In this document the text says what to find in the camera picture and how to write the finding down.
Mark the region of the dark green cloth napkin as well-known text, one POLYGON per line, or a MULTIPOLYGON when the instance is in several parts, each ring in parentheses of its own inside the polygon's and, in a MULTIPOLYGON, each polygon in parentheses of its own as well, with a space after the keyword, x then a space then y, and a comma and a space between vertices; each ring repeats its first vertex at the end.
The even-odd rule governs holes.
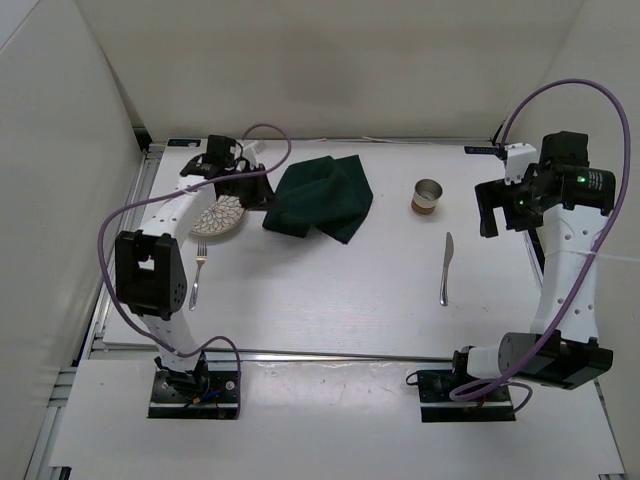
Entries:
POLYGON ((374 198, 358 155, 292 164, 275 195, 277 205, 265 215, 264 229, 304 238, 315 228, 342 244, 354 237, 374 198))

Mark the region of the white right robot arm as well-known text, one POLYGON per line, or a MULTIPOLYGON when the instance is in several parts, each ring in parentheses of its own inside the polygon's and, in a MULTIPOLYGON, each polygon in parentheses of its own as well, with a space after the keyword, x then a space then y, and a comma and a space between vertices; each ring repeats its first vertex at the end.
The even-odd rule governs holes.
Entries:
POLYGON ((573 390, 607 372, 613 353, 598 344, 595 319, 597 268, 580 273, 614 206, 615 176, 588 161, 588 137, 561 131, 546 135, 539 149, 506 146, 503 178, 481 183, 475 194, 480 233, 497 236, 495 211, 516 232, 544 235, 541 294, 531 328, 509 332, 493 347, 455 352, 449 387, 460 399, 480 393, 486 380, 504 375, 521 359, 517 377, 573 390))

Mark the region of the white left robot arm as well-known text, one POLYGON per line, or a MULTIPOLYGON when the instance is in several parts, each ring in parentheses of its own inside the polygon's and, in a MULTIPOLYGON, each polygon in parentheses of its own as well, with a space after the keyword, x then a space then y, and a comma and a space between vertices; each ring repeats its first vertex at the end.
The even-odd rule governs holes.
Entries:
POLYGON ((115 242, 117 300, 144 325, 158 345, 156 364, 165 382, 188 400, 206 395, 210 377, 206 355, 196 346, 184 316, 189 293, 181 246, 195 217, 221 196, 235 197, 245 209, 264 210, 275 199, 258 162, 258 141, 243 144, 211 135, 206 150, 179 172, 169 198, 136 231, 115 242))

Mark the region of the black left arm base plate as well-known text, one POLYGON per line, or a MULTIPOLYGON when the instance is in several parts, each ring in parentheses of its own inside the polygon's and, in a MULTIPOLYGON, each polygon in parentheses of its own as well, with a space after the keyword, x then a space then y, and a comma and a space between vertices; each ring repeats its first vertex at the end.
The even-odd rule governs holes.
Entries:
POLYGON ((241 363, 221 370, 204 354, 195 369, 177 372, 154 359, 156 371, 147 417, 172 420, 238 420, 241 412, 241 363))

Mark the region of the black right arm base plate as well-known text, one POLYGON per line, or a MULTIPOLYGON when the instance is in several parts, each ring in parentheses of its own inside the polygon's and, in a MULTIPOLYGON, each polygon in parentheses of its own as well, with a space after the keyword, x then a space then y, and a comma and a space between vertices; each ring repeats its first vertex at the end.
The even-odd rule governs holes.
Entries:
POLYGON ((457 402, 450 392, 467 382, 447 370, 417 370, 405 383, 416 387, 422 423, 482 423, 515 421, 515 407, 507 387, 471 401, 457 402))

